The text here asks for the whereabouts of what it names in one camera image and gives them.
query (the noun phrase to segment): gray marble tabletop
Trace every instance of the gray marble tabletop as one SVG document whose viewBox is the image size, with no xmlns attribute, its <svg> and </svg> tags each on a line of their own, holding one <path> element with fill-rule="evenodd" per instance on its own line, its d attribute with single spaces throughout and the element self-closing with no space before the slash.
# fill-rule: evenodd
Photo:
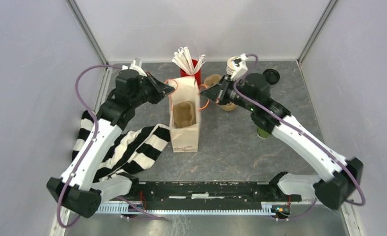
<svg viewBox="0 0 387 236">
<path fill-rule="evenodd" d="M 173 63 L 144 63 L 142 68 L 158 80 L 179 78 Z M 262 61 L 256 73 L 273 68 L 280 81 L 271 86 L 271 96 L 284 105 L 313 135 L 322 140 L 318 122 L 301 72 L 294 61 Z M 225 74 L 226 62 L 207 62 L 201 69 L 202 81 L 212 74 Z M 111 77 L 109 90 L 115 87 Z M 126 130 L 138 130 L 162 123 L 169 125 L 169 100 L 157 105 L 143 104 Z M 148 170 L 136 174 L 140 181 L 269 181 L 277 173 L 313 174 L 312 167 L 289 146 L 273 136 L 261 139 L 250 112 L 238 107 L 226 112 L 214 103 L 201 112 L 198 152 L 173 153 L 171 143 Z"/>
</svg>

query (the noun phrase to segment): white wall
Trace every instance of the white wall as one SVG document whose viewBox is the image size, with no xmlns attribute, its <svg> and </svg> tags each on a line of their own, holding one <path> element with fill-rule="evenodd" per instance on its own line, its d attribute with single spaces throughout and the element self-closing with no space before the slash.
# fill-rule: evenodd
<svg viewBox="0 0 387 236">
<path fill-rule="evenodd" d="M 339 1 L 303 72 L 326 143 L 364 162 L 364 235 L 387 236 L 387 1 Z"/>
<path fill-rule="evenodd" d="M 75 78 L 98 63 L 65 1 L 0 1 L 0 235 L 48 235 L 46 182 L 70 163 L 83 111 Z M 100 75 L 82 79 L 91 105 Z"/>
<path fill-rule="evenodd" d="M 109 61 L 170 61 L 184 46 L 208 60 L 296 59 L 328 0 L 76 2 Z"/>
</svg>

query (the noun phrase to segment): metal frame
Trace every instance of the metal frame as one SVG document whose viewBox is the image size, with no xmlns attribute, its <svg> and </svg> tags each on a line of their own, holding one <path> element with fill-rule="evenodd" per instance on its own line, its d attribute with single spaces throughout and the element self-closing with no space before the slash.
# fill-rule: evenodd
<svg viewBox="0 0 387 236">
<path fill-rule="evenodd" d="M 318 23 L 316 24 L 311 36 L 309 37 L 308 41 L 306 42 L 306 44 L 304 46 L 304 49 L 302 50 L 301 54 L 298 57 L 298 63 L 302 63 L 305 60 L 310 48 L 312 47 L 313 43 L 315 42 L 316 38 L 318 37 L 319 32 L 324 27 L 325 22 L 327 21 L 327 19 L 331 15 L 332 10 L 334 10 L 337 2 L 338 2 L 338 0 L 330 0 L 330 2 L 328 2 L 327 7 L 325 8 L 324 12 L 322 13 L 321 18 L 319 18 Z"/>
<path fill-rule="evenodd" d="M 91 44 L 91 47 L 94 49 L 95 54 L 98 57 L 98 60 L 100 60 L 101 64 L 108 64 L 108 60 L 105 57 L 104 53 L 102 52 L 100 45 L 98 44 L 97 40 L 94 37 L 94 34 L 91 31 L 91 28 L 89 28 L 88 23 L 86 22 L 85 18 L 83 17 L 83 14 L 81 10 L 78 7 L 78 4 L 75 0 L 66 0 L 69 7 L 71 8 L 72 13 L 74 14 L 75 18 L 78 21 L 78 24 L 81 26 L 83 33 L 85 34 L 86 38 L 88 39 L 89 43 Z"/>
</svg>

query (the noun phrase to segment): brown cup inside bag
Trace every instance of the brown cup inside bag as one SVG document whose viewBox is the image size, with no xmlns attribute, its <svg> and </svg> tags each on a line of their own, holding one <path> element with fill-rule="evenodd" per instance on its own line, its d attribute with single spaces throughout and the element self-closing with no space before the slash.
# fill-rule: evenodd
<svg viewBox="0 0 387 236">
<path fill-rule="evenodd" d="M 218 83 L 221 80 L 221 78 L 222 78 L 221 75 L 211 75 L 204 80 L 204 84 L 206 84 L 208 87 L 211 87 L 212 85 Z M 234 110 L 237 106 L 234 103 L 230 102 L 227 105 L 222 105 L 220 107 L 224 111 L 230 112 Z"/>
<path fill-rule="evenodd" d="M 195 104 L 181 102 L 173 106 L 173 121 L 176 128 L 185 128 L 196 124 Z"/>
</svg>

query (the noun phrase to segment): green object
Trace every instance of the green object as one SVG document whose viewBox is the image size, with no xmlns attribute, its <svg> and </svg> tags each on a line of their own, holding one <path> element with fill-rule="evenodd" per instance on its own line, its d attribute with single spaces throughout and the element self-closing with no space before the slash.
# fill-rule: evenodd
<svg viewBox="0 0 387 236">
<path fill-rule="evenodd" d="M 270 136 L 270 134 L 268 133 L 268 132 L 266 132 L 266 131 L 264 131 L 263 129 L 261 129 L 261 128 L 257 128 L 257 135 L 260 137 L 260 138 L 262 138 L 262 139 L 265 139 L 265 138 L 267 138 L 267 137 L 269 137 Z"/>
</svg>

